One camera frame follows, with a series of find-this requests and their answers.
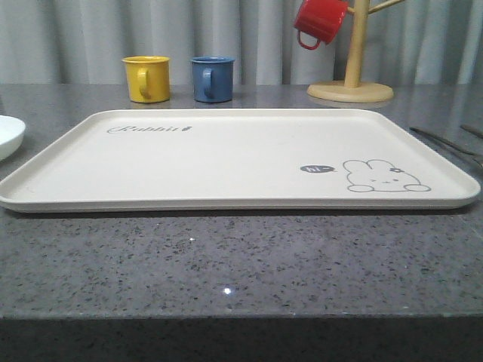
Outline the silver metal chopstick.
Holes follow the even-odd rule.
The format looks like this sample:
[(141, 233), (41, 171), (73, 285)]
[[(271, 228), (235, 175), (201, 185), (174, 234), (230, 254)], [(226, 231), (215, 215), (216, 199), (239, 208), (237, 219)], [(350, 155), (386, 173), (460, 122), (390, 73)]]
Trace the silver metal chopstick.
[(446, 146), (450, 146), (452, 149), (457, 150), (458, 152), (468, 155), (479, 167), (482, 167), (482, 155), (480, 155), (477, 152), (472, 152), (469, 151), (462, 146), (457, 145), (456, 143), (451, 142), (450, 140), (445, 139), (444, 137), (440, 137), (436, 135), (435, 133), (429, 132), (427, 130), (424, 130), (419, 127), (411, 127), (410, 130), (412, 130), (415, 133), (418, 133), (421, 136), (424, 136), (425, 138), (435, 140), (437, 142), (440, 142)]

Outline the white round plate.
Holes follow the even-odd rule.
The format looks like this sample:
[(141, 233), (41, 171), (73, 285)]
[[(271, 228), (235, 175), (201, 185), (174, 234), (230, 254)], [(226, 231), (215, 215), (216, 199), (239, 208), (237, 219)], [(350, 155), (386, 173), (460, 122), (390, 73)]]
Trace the white round plate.
[(25, 123), (15, 117), (0, 116), (0, 160), (12, 155), (22, 144), (26, 130)]

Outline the beige rabbit serving tray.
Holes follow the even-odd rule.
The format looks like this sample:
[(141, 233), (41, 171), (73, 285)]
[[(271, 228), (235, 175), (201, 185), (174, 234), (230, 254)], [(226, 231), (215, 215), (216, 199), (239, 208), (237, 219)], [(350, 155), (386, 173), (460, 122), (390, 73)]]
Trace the beige rabbit serving tray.
[(86, 118), (1, 183), (27, 213), (451, 209), (479, 183), (379, 113), (147, 109)]

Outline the blue mug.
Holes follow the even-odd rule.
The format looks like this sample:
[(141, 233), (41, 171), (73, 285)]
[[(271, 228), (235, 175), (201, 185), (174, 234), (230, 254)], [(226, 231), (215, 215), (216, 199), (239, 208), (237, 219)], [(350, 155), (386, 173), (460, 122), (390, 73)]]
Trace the blue mug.
[(222, 103), (232, 99), (233, 65), (231, 57), (193, 57), (194, 99), (203, 103)]

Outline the yellow mug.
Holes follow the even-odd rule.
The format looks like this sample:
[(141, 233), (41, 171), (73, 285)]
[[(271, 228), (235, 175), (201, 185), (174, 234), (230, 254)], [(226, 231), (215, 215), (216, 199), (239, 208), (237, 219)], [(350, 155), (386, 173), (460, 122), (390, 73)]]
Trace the yellow mug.
[(160, 103), (169, 100), (169, 57), (133, 56), (125, 57), (128, 93), (136, 103)]

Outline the wooden mug tree stand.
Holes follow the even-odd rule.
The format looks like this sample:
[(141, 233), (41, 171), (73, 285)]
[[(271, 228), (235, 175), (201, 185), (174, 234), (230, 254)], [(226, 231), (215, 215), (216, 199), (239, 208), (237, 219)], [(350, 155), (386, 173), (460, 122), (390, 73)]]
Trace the wooden mug tree stand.
[(391, 87), (373, 82), (361, 81), (361, 68), (365, 50), (368, 16), (403, 0), (384, 1), (373, 7), (370, 1), (356, 0), (349, 12), (353, 15), (345, 78), (342, 81), (323, 81), (311, 84), (308, 95), (345, 103), (374, 103), (391, 100), (394, 93)]

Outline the red mug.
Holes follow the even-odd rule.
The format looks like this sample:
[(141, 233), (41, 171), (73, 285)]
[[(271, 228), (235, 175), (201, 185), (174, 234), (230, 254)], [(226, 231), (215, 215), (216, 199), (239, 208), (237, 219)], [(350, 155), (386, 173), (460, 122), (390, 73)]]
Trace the red mug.
[[(307, 50), (315, 50), (321, 42), (329, 44), (338, 33), (349, 4), (337, 0), (305, 0), (295, 17), (294, 28), (297, 30), (299, 45)], [(314, 45), (303, 43), (301, 33), (316, 39)]]

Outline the grey curtain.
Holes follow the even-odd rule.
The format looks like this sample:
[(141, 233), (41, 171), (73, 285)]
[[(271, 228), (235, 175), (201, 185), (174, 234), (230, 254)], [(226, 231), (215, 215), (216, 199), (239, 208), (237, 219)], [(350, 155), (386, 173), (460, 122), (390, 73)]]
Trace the grey curtain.
[[(352, 21), (314, 51), (298, 45), (298, 1), (3, 1), (4, 84), (122, 84), (122, 59), (163, 55), (171, 82), (195, 56), (235, 59), (238, 84), (308, 84), (345, 72)], [(363, 75), (387, 85), (478, 84), (482, 3), (405, 1), (369, 16)]]

